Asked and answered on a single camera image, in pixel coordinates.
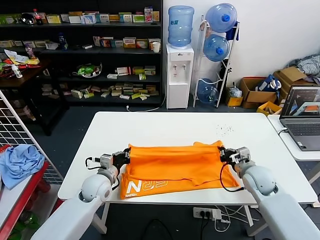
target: electrical outlet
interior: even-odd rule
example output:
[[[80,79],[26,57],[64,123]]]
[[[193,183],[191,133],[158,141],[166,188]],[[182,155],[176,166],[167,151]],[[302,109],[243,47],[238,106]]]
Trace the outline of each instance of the electrical outlet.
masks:
[[[197,219],[202,219],[202,216],[200,215],[200,212],[204,211],[204,214],[206,212],[210,212],[210,219],[211,220],[220,220],[221,219],[221,211],[216,208],[205,208],[205,207],[194,207],[193,208],[193,217]]]

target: orange t-shirt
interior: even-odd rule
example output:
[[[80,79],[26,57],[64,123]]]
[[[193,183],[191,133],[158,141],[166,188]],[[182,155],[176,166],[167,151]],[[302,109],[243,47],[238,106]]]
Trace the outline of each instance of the orange t-shirt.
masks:
[[[197,189],[222,188],[218,147],[195,142],[193,146],[131,147],[130,164],[121,179],[121,199]],[[226,187],[238,187],[228,167],[222,173]]]

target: wire mesh panel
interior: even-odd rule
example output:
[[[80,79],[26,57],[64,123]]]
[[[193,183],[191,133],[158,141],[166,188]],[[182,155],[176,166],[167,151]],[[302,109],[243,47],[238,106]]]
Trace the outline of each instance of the wire mesh panel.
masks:
[[[49,184],[62,184],[64,178],[37,143],[36,139],[31,135],[4,94],[0,91],[0,145],[1,147],[5,145],[16,147],[20,144],[33,145],[44,155],[49,166],[43,178]]]

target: laptop keyboard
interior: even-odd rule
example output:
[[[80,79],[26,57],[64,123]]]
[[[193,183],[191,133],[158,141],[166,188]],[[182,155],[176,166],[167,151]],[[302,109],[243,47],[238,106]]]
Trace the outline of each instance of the laptop keyboard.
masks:
[[[286,124],[294,136],[320,136],[320,123]]]

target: water bottle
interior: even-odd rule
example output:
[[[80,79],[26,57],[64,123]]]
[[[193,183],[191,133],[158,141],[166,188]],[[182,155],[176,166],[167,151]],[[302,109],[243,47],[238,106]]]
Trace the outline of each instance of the water bottle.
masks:
[[[67,40],[62,32],[59,33],[59,43],[62,50],[68,50],[68,43]]]
[[[219,92],[212,81],[208,78],[203,78],[204,81],[199,80],[196,95],[203,104],[216,104],[219,97]]]
[[[237,10],[229,3],[221,3],[211,7],[205,15],[205,20],[213,31],[225,33],[232,29],[237,22]]]
[[[211,34],[204,41],[203,53],[213,62],[220,62],[228,55],[230,44],[223,36]]]
[[[192,20],[195,9],[191,6],[172,6],[168,12],[168,42],[174,48],[186,48],[191,43]]]

